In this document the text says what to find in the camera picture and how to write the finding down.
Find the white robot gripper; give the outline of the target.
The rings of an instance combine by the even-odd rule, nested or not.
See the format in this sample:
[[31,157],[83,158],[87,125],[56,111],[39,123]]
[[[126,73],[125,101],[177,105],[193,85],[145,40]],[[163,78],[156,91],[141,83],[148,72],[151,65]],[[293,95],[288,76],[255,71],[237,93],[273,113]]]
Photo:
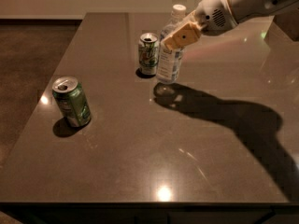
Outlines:
[[190,13],[164,39],[168,50],[181,49],[197,42],[201,36],[222,35],[238,25],[229,0],[202,0],[195,15]]

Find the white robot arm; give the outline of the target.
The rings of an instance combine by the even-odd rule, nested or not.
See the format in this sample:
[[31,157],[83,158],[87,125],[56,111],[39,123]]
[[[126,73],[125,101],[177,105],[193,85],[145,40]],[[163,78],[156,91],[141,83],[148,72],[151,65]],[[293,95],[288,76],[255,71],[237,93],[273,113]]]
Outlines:
[[163,39],[163,44],[168,50],[184,48],[201,35],[222,35],[242,22],[286,13],[298,6],[299,0],[201,0]]

